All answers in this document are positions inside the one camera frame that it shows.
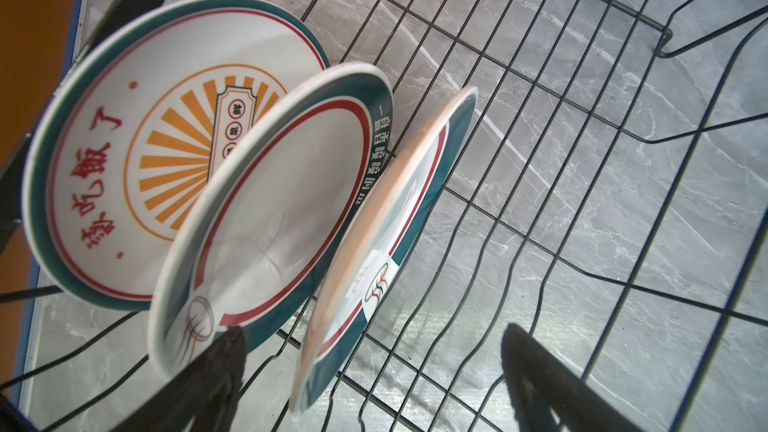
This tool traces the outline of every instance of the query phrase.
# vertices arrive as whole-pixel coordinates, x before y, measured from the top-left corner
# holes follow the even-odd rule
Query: ceramic plate
[[[24,229],[63,288],[149,308],[171,241],[227,154],[328,60],[262,0],[187,0],[127,24],[65,79],[35,133]]]
[[[290,408],[317,400],[352,351],[446,182],[477,102],[451,99],[392,160],[333,258],[302,341]]]
[[[392,93],[348,63],[275,105],[232,152],[171,246],[150,308],[153,365],[171,376],[227,327],[248,350],[309,297],[381,173]]]

